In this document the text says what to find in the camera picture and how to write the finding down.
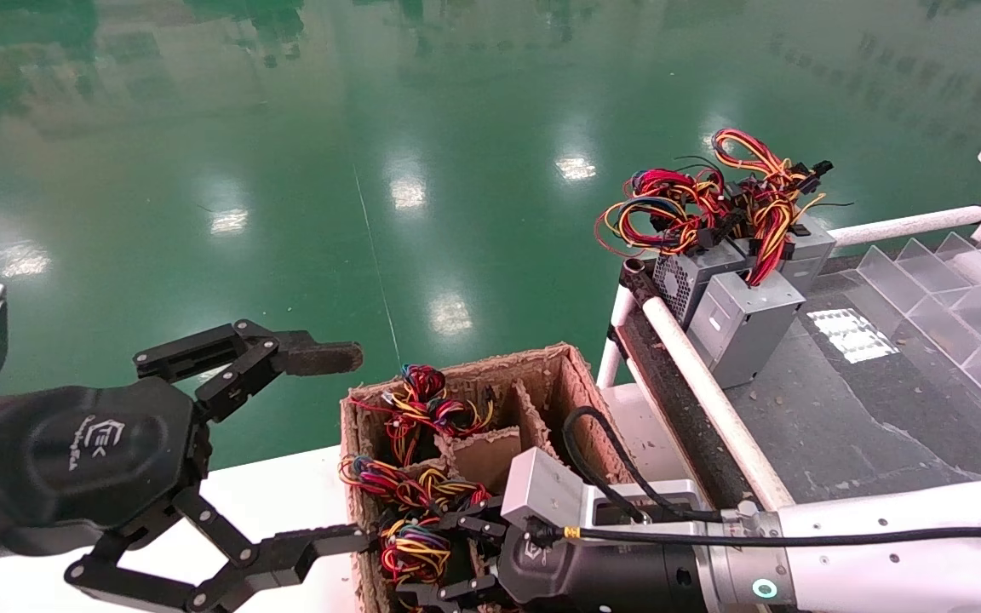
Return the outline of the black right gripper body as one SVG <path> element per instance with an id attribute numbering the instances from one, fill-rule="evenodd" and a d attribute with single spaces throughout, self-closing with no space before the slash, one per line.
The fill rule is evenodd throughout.
<path id="1" fill-rule="evenodd" d="M 562 540 L 541 548 L 511 527 L 499 586 L 522 612 L 706 612 L 696 550 L 679 544 Z"/>

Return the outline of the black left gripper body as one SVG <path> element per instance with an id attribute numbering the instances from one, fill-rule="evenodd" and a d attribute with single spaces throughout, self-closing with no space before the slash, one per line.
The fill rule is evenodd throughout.
<path id="1" fill-rule="evenodd" d="M 148 546 L 178 523 L 213 451 L 187 393 L 160 379 L 0 397 L 0 558 L 54 556 L 106 533 Z"/>

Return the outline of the left gripper finger dusty pad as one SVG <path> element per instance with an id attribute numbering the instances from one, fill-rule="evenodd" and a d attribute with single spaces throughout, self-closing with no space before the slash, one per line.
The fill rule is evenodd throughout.
<path id="1" fill-rule="evenodd" d="M 273 331 L 249 319 L 199 331 L 136 354 L 137 376 L 185 381 L 210 371 L 196 388 L 206 421 L 222 422 L 281 374 L 312 377 L 357 371 L 362 347 L 354 341 L 318 342 L 306 330 Z"/>

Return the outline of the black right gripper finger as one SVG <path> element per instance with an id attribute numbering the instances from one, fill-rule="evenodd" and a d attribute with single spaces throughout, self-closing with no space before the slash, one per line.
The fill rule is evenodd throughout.
<path id="1" fill-rule="evenodd" d="M 416 612 L 479 612 L 484 605 L 510 606 L 510 597 L 494 575 L 444 586 L 401 583 L 397 586 L 397 596 L 413 600 Z"/>
<path id="2" fill-rule="evenodd" d="M 443 532 L 464 533 L 468 538 L 502 541 L 508 532 L 508 525 L 501 516 L 502 502 L 502 498 L 488 498 L 462 511 L 444 513 L 435 528 Z"/>

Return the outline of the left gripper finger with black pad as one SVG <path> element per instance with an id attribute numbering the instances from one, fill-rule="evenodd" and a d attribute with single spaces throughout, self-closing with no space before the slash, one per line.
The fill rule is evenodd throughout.
<path id="1" fill-rule="evenodd" d="M 185 519 L 225 556 L 225 565 L 213 577 L 192 585 L 120 567 L 130 547 L 156 535 L 155 529 L 146 527 L 107 531 L 92 551 L 69 567 L 66 583 L 94 600 L 136 610 L 234 612 L 261 591 L 300 585 L 324 556 L 371 548 L 371 536 L 357 524 L 276 533 L 250 542 L 198 488 L 183 489 L 151 510 L 155 517 L 170 518 L 171 513 Z"/>

